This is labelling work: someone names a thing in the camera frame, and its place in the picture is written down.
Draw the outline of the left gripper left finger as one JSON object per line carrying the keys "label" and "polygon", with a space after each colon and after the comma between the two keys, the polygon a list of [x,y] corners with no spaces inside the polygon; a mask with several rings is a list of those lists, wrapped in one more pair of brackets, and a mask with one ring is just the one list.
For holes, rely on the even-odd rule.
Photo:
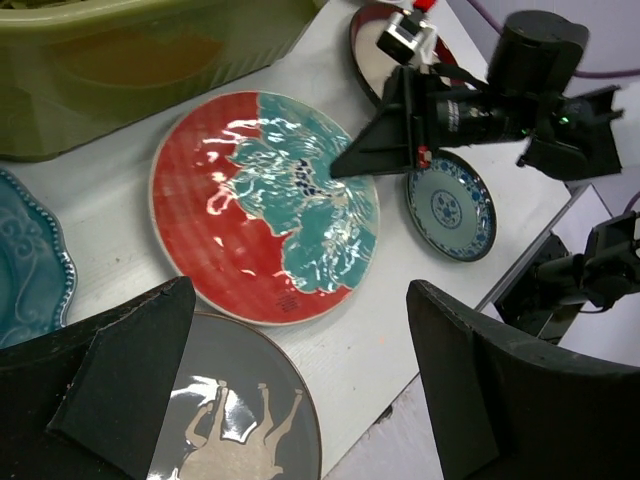
{"label": "left gripper left finger", "polygon": [[194,305],[176,277],[2,350],[2,478],[145,478]]}

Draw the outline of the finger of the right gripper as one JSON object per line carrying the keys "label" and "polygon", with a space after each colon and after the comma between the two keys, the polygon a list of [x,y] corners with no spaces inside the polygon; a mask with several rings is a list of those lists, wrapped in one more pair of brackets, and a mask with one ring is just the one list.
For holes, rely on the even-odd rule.
{"label": "finger of the right gripper", "polygon": [[334,179],[407,173],[415,167],[414,154],[408,108],[399,101],[385,101],[329,172]]}
{"label": "finger of the right gripper", "polygon": [[412,67],[396,67],[385,81],[382,105],[400,105],[405,107],[412,103],[415,69]]}

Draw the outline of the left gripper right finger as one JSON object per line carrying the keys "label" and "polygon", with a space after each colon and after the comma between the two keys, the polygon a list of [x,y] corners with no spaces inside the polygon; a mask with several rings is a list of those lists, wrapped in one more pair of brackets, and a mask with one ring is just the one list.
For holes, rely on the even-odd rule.
{"label": "left gripper right finger", "polygon": [[635,479],[639,371],[549,344],[424,280],[408,321],[447,479]]}

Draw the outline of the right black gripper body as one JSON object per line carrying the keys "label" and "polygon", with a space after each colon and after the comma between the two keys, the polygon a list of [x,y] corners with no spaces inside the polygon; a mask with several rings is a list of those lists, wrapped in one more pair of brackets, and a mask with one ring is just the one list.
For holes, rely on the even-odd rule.
{"label": "right black gripper body", "polygon": [[409,159],[429,166],[443,148],[517,142],[530,134],[530,100],[509,96],[457,65],[409,67]]}

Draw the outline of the grey deer plate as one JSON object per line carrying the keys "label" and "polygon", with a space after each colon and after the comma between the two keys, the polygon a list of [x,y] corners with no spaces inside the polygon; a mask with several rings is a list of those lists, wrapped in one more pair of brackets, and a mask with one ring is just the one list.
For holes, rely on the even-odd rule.
{"label": "grey deer plate", "polygon": [[195,313],[147,476],[321,478],[315,405],[282,349],[244,323]]}

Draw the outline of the red and teal plate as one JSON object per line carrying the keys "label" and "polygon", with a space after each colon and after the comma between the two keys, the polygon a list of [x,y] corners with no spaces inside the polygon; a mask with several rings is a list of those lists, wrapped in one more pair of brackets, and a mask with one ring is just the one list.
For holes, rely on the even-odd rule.
{"label": "red and teal plate", "polygon": [[348,133],[282,94],[216,95],[158,146],[149,206],[172,267],[237,320],[295,325],[336,309],[374,258],[380,204],[369,177],[334,179]]}

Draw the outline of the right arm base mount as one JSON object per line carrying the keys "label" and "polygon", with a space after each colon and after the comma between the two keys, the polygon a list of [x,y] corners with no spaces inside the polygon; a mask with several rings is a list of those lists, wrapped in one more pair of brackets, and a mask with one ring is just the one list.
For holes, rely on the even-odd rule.
{"label": "right arm base mount", "polygon": [[504,323],[556,345],[587,303],[600,314],[638,292],[639,213],[628,211],[593,227],[582,253],[550,235],[495,308]]}

